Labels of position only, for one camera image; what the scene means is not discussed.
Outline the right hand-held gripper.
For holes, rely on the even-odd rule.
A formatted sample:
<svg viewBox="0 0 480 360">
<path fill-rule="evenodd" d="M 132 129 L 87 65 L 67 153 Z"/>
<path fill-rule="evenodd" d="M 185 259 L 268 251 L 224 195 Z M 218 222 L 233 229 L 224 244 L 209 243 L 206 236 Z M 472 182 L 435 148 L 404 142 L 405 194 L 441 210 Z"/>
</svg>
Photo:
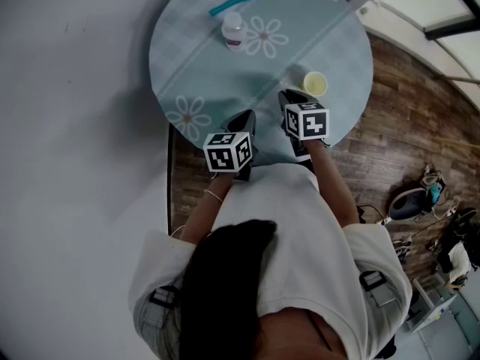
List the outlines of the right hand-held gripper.
<svg viewBox="0 0 480 360">
<path fill-rule="evenodd" d="M 306 159 L 308 150 L 305 141 L 324 140 L 329 136 L 330 113 L 313 96 L 295 89 L 284 89 L 278 93 L 280 110 L 283 115 L 281 127 L 292 145 L 298 159 Z"/>
</svg>

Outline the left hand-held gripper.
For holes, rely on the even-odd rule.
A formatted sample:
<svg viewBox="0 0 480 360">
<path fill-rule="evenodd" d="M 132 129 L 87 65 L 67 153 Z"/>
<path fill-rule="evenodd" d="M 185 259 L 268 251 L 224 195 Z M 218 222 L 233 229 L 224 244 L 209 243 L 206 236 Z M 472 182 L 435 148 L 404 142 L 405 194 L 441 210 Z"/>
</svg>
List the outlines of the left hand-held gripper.
<svg viewBox="0 0 480 360">
<path fill-rule="evenodd" d="M 252 109 L 239 112 L 227 120 L 203 143 L 206 164 L 212 177 L 233 173 L 240 181 L 248 181 L 254 158 L 256 114 Z"/>
</svg>

